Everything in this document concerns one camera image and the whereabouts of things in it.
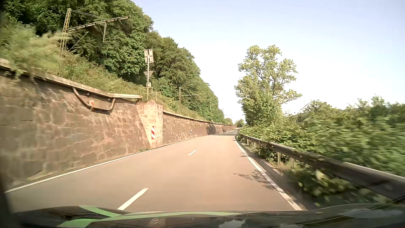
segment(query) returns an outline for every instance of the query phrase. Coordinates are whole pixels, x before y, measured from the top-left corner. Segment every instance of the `road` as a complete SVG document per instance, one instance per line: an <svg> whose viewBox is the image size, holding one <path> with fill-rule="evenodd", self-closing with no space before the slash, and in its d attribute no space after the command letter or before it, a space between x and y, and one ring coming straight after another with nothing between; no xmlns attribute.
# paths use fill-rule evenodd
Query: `road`
<svg viewBox="0 0 405 228"><path fill-rule="evenodd" d="M79 205L131 212L298 209L244 154L236 132L146 151L6 196L16 212Z"/></svg>

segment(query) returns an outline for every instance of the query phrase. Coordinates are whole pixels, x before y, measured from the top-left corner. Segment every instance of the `wall coping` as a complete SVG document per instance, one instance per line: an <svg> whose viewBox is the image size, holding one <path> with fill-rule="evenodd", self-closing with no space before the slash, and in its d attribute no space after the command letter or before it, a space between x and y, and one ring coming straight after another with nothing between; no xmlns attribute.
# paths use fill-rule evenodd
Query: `wall coping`
<svg viewBox="0 0 405 228"><path fill-rule="evenodd" d="M5 59L5 58L0 58L0 67L5 69L5 70L11 70L11 65L10 65L10 61ZM79 90L83 90L86 92L91 92L103 97L110 97L110 98L132 98L132 99L142 99L142 96L140 95L133 95L133 94L120 94L120 93L110 93L110 92L104 92L102 90L90 87L90 86L86 86L74 81L70 81L69 79L66 78L62 78L59 76L55 76L53 74L49 74L43 71L39 71L34 69L33 70L33 75L35 78L44 80L44 81L49 81L49 82L53 82L56 84L60 84L63 86L67 86L67 87L75 87ZM24 71L23 73L24 75L29 75L28 72Z"/></svg>
<svg viewBox="0 0 405 228"><path fill-rule="evenodd" d="M185 118L185 119L190 119L190 120L194 120L194 121L199 121L199 122L213 123L213 124L220 124L220 125L225 125L225 126L234 126L234 127L236 127L236 125L228 125L228 124L224 124L224 123L216 123L216 122L210 122L210 121L206 121L206 120L194 119L194 118L191 118L191 117L188 117L188 116L183 116L183 115L176 114L176 113L172 113L172 112L169 112L169 111L166 111L166 110L163 110L163 113L166 113L166 114L169 114L169 115L173 115L173 116L182 117L182 118Z"/></svg>

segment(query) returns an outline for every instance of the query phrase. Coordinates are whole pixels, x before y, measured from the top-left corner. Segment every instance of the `guardrail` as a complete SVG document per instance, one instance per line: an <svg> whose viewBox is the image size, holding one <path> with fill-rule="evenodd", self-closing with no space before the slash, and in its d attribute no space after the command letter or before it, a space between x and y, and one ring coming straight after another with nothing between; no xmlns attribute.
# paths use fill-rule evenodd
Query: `guardrail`
<svg viewBox="0 0 405 228"><path fill-rule="evenodd" d="M280 161L280 154L284 154L291 159L311 165L313 169L325 170L326 172L397 202L405 201L405 177L359 166L349 162L339 161L322 155L316 155L306 151L298 152L294 148L283 146L274 142L266 142L258 138L242 134L238 135L244 139L247 139L248 144L253 142L255 144L266 146L267 148L277 152L278 162Z"/></svg>

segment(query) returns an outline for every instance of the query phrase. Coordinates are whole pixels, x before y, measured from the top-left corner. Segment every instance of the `red and white striped marker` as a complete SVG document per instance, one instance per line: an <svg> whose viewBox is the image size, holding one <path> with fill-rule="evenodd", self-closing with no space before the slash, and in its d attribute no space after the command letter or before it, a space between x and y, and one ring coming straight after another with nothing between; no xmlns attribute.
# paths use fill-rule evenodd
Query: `red and white striped marker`
<svg viewBox="0 0 405 228"><path fill-rule="evenodd" d="M154 126L152 126L151 136L152 136L152 139L155 139L155 127Z"/></svg>

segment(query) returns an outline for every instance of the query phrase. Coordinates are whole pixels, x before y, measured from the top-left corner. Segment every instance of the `wall pillar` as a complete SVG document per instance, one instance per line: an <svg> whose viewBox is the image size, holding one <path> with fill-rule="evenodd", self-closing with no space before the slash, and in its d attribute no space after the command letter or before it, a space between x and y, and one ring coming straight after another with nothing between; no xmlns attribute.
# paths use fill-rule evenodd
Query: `wall pillar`
<svg viewBox="0 0 405 228"><path fill-rule="evenodd" d="M151 148L163 145L163 106L156 101L138 102L136 104L138 114L142 120L145 133L148 136ZM155 139L152 139L151 130L155 129Z"/></svg>

